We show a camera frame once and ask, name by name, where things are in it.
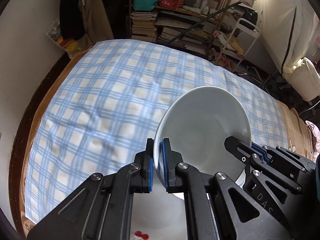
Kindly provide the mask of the brown blanket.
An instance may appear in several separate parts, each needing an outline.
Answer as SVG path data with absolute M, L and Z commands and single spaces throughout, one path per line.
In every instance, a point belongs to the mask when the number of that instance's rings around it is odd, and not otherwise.
M 20 159 L 21 162 L 14 164 L 14 161 L 11 159 L 9 174 L 13 174 L 14 170 L 20 171 L 20 180 L 17 189 L 14 189 L 13 180 L 9 180 L 9 195 L 10 207 L 15 226 L 18 234 L 23 239 L 26 239 L 29 231 L 35 225 L 35 223 L 28 219 L 25 214 L 25 185 L 27 168 L 35 135 L 39 129 L 42 117 L 56 91 L 74 66 L 89 51 L 89 49 L 82 51 L 76 54 L 72 59 L 63 55 L 57 61 L 46 77 L 42 80 L 35 94 L 31 98 L 31 101 L 25 110 L 23 118 L 18 127 L 14 145 L 12 147 L 11 157 L 16 157 Z

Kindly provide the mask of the brown coat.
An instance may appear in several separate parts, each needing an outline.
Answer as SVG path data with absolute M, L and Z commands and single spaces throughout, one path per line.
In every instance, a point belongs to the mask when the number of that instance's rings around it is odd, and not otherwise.
M 100 41 L 112 40 L 114 35 L 102 0 L 80 0 L 85 34 L 78 40 L 81 50 Z

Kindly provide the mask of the large white bowl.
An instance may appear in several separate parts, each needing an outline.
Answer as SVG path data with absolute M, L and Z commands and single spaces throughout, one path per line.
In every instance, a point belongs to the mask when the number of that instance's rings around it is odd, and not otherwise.
M 214 192 L 215 190 L 213 189 L 213 187 L 215 187 L 215 180 L 214 177 L 215 175 L 211 175 L 211 174 L 207 174 L 207 173 L 200 173 L 201 177 L 202 177 L 202 181 L 204 184 L 204 187 L 206 189 L 206 192 Z M 243 170 L 242 173 L 240 174 L 240 176 L 236 179 L 235 183 L 236 185 L 238 185 L 241 189 L 243 188 L 244 184 L 245 184 L 245 179 L 246 179 L 246 175 L 245 175 L 245 171 Z M 173 193 L 173 196 L 184 200 L 184 193 Z

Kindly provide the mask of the blue plaid tablecloth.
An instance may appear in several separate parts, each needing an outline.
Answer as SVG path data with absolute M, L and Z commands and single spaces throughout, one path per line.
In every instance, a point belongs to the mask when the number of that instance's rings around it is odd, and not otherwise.
M 169 106 L 192 88 L 231 92 L 258 145 L 288 146 L 277 101 L 205 59 L 137 40 L 97 43 L 50 101 L 31 147 L 25 214 L 39 222 L 90 174 L 133 161 Z

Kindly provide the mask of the red bowl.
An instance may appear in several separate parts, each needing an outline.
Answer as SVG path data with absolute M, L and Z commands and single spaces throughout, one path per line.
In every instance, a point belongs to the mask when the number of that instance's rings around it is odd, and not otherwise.
M 165 182 L 162 140 L 168 138 L 185 163 L 206 174 L 224 172 L 243 186 L 245 165 L 224 146 L 230 136 L 247 145 L 252 142 L 248 116 L 234 95 L 215 86 L 185 92 L 166 111 L 155 134 L 153 159 L 159 181 Z

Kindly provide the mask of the stack of books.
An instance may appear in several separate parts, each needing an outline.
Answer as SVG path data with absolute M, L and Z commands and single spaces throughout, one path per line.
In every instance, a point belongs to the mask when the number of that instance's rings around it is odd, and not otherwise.
M 156 42 L 156 11 L 134 11 L 131 13 L 131 38 L 134 40 Z

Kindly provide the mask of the white utility cart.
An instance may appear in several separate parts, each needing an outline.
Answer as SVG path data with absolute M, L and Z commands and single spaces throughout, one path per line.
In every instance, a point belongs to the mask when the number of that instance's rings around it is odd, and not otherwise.
M 217 32 L 219 53 L 214 63 L 229 67 L 234 72 L 247 57 L 247 54 L 260 37 L 260 29 L 244 18 L 239 18 L 233 25 L 231 32 L 225 34 Z

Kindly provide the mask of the wooden shelf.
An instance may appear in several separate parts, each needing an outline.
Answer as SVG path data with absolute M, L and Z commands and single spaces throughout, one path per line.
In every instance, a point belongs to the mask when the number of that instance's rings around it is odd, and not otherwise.
M 172 46 L 194 54 L 208 55 L 213 33 L 219 30 L 232 0 L 185 0 L 179 9 L 161 7 L 157 12 L 157 40 L 154 43 Z M 134 12 L 130 1 L 130 15 Z

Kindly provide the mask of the white duvet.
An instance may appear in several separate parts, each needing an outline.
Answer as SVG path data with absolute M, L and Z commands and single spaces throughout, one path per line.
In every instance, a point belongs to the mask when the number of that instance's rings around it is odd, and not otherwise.
M 318 23 L 308 0 L 263 0 L 263 44 L 281 76 L 305 101 L 319 96 L 319 74 L 306 56 Z

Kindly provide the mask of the large cherry plate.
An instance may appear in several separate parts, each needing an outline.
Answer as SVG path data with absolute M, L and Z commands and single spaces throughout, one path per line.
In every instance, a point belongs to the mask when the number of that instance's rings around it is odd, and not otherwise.
M 184 201 L 165 192 L 136 194 L 131 239 L 187 239 Z

